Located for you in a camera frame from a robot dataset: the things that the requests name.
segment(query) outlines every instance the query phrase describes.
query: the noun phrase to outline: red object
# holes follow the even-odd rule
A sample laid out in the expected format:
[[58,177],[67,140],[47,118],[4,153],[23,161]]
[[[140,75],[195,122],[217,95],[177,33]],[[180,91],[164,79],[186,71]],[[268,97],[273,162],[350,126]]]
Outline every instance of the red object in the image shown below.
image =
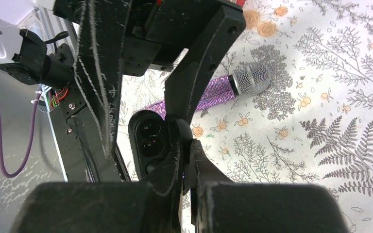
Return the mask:
[[237,0],[237,5],[243,7],[246,0]]

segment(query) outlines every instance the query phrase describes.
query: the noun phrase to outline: screw hole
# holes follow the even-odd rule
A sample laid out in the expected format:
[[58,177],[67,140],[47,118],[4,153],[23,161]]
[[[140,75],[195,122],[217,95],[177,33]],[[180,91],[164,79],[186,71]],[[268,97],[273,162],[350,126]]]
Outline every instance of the screw hole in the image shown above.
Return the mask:
[[238,28],[236,26],[232,26],[226,32],[228,35],[235,35],[238,32]]
[[217,68],[217,66],[215,64],[212,64],[212,65],[209,66],[208,72],[214,72],[216,68]]

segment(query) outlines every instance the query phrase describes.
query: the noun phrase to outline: microphone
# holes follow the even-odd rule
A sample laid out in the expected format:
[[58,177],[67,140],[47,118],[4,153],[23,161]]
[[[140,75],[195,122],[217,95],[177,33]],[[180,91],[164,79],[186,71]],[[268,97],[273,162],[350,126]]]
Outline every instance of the microphone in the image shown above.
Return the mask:
[[[248,63],[234,70],[231,75],[224,75],[209,81],[195,111],[228,102],[237,96],[256,96],[267,89],[270,83],[271,74],[264,64]],[[154,111],[165,118],[164,100],[143,109]]]

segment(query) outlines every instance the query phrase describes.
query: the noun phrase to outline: table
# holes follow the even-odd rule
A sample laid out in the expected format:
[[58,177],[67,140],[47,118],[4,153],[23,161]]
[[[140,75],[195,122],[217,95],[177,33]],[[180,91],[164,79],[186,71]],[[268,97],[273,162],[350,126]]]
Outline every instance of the table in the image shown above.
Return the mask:
[[[197,112],[191,130],[232,180],[323,186],[361,233],[373,232],[373,1],[359,2],[247,0],[247,29],[213,78],[257,61],[272,83]],[[128,121],[163,99],[168,75],[124,78],[118,143],[133,179]],[[193,232],[189,207],[186,196],[184,232]]]

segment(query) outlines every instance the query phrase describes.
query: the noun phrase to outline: silver mesh grille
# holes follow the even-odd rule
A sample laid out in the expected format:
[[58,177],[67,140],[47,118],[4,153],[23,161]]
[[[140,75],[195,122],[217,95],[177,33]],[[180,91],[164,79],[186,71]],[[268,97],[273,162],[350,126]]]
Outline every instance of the silver mesh grille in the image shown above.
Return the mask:
[[270,71],[258,62],[246,64],[233,73],[240,95],[255,96],[263,92],[271,83]]

